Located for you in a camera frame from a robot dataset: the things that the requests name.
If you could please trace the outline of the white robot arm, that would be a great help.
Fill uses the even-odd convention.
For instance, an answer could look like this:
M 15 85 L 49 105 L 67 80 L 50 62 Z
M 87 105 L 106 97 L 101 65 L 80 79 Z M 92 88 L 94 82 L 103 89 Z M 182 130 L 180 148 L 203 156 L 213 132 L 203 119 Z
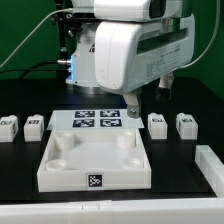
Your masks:
M 124 97 L 127 114 L 141 113 L 141 88 L 173 72 L 194 52 L 192 0 L 71 0 L 82 31 L 71 56 L 69 84 Z

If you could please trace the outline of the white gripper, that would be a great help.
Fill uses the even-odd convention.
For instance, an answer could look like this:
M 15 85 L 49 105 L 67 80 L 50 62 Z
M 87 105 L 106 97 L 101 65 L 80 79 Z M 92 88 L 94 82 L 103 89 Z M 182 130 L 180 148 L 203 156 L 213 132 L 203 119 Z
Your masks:
M 138 118 L 137 93 L 131 91 L 162 76 L 156 88 L 156 99 L 168 101 L 174 80 L 170 72 L 191 61 L 194 34 L 193 16 L 181 19 L 180 28 L 168 32 L 162 31 L 160 21 L 100 23 L 95 37 L 98 85 L 108 92 L 124 94 L 127 115 Z

